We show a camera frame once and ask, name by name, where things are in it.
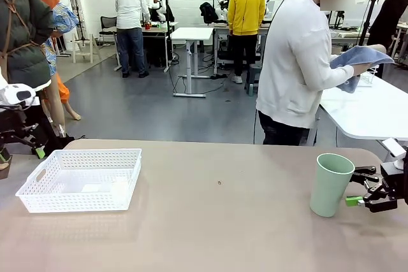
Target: green cup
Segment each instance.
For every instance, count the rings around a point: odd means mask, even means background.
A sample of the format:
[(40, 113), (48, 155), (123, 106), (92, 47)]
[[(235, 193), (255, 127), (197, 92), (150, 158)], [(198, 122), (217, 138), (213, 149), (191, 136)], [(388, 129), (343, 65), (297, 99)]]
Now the green cup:
[(322, 154), (317, 157), (310, 208), (322, 217), (332, 217), (349, 185), (355, 170), (354, 164), (337, 154)]

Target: green puffer jacket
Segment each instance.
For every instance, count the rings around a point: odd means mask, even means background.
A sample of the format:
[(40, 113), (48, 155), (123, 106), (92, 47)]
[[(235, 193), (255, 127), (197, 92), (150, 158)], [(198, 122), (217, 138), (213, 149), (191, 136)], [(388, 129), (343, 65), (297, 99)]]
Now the green puffer jacket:
[[(12, 14), (8, 52), (30, 43), (44, 43), (53, 31), (52, 10), (41, 0), (15, 0), (17, 12), (28, 26), (28, 34), (16, 14)], [(0, 0), (0, 54), (6, 43), (9, 9)], [(23, 83), (41, 89), (50, 81), (48, 62), (40, 46), (28, 46), (8, 54), (8, 83)]]

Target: white sneaker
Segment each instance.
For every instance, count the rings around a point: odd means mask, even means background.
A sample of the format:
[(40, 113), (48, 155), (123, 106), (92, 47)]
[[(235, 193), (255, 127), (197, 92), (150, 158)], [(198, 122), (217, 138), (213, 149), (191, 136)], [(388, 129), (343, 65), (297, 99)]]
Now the white sneaker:
[(232, 82), (236, 83), (236, 84), (242, 84), (242, 77), (240, 76), (233, 76), (232, 77)]

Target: blue jeans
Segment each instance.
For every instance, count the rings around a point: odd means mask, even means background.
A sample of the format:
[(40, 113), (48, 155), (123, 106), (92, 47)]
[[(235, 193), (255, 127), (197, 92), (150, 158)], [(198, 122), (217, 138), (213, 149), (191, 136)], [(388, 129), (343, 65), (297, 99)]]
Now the blue jeans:
[(117, 44), (122, 72), (129, 72), (129, 58), (133, 57), (139, 73), (145, 72), (145, 55), (143, 54), (142, 28), (118, 29)]

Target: gray stool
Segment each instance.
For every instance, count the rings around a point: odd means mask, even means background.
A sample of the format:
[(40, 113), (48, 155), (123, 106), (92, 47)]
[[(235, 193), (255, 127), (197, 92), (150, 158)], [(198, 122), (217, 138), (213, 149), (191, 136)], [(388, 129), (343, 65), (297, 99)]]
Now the gray stool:
[(249, 96), (254, 95), (254, 87), (258, 87), (258, 81), (256, 81), (256, 76), (261, 73), (262, 66), (257, 66), (255, 64), (249, 65), (247, 72), (247, 81), (245, 82), (245, 89)]

